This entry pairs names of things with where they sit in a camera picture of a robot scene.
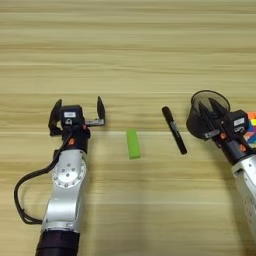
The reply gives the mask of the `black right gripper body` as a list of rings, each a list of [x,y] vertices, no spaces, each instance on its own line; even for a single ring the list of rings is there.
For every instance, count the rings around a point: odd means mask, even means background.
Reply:
[[[242,136],[232,137],[227,133],[220,133],[213,138],[213,141],[222,150],[231,165],[254,154],[254,150]]]

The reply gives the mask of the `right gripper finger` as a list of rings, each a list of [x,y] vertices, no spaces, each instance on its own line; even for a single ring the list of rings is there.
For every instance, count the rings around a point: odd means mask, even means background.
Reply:
[[[214,118],[221,118],[228,112],[228,105],[223,99],[209,98],[212,107],[212,116]]]
[[[202,139],[216,139],[220,130],[215,125],[215,114],[202,102],[199,103],[199,113],[202,123],[201,138]]]

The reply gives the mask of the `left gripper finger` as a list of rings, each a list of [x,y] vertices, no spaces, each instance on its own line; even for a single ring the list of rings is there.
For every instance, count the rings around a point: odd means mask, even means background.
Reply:
[[[62,106],[62,100],[59,99],[55,103],[55,105],[50,113],[48,128],[49,128],[51,136],[60,136],[62,134],[62,130],[57,126],[57,123],[60,121],[61,106]]]
[[[98,117],[94,120],[87,120],[85,125],[87,127],[100,127],[105,125],[106,114],[105,107],[101,97],[97,98],[97,115]]]

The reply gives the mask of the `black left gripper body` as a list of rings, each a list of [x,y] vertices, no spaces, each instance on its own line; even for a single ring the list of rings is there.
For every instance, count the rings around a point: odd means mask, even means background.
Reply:
[[[64,150],[78,149],[87,153],[90,136],[90,130],[86,125],[65,128],[62,133]]]

